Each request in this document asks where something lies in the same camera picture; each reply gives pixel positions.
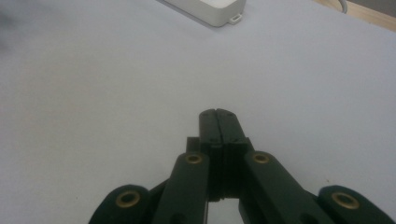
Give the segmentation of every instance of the white surface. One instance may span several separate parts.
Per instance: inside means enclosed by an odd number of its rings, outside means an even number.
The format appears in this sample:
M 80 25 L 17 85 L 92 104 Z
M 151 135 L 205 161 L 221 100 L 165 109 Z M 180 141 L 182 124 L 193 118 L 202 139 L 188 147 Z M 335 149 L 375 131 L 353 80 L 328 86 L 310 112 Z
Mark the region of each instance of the white surface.
M 114 188 L 153 188 L 212 107 L 305 189 L 396 219 L 395 33 L 308 0 L 249 0 L 219 29 L 158 1 L 0 6 L 1 223 L 87 223 Z

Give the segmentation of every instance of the white tabletop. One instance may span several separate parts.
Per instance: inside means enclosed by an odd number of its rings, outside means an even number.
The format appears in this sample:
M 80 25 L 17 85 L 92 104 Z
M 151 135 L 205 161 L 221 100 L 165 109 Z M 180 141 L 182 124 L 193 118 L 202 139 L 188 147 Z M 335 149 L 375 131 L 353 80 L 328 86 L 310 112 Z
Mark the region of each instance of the white tabletop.
M 87 223 L 169 177 L 224 108 L 307 190 L 396 219 L 396 34 L 310 0 L 248 0 L 212 28 L 162 1 L 0 3 L 0 222 Z M 236 200 L 209 223 L 241 224 Z

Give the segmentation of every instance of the cable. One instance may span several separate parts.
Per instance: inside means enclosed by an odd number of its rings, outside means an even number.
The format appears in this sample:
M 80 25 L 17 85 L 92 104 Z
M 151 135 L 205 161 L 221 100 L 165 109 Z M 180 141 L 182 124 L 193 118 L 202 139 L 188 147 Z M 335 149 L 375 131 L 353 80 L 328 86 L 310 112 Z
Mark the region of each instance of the cable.
M 343 7 L 343 13 L 347 14 L 347 0 L 338 0 Z

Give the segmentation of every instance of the white box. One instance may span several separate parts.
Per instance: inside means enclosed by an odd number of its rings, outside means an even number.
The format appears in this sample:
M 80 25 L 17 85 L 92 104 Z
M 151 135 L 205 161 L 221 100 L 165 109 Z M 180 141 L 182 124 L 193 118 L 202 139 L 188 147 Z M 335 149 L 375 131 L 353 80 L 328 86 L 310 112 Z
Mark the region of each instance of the white box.
M 164 0 L 212 26 L 242 20 L 246 0 Z

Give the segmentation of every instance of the white device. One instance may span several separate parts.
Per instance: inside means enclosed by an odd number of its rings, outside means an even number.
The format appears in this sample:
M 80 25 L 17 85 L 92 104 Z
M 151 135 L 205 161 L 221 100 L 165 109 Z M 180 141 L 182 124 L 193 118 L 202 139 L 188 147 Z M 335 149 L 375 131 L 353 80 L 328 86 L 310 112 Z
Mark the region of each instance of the white device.
M 242 20 L 246 0 L 164 0 L 212 26 Z

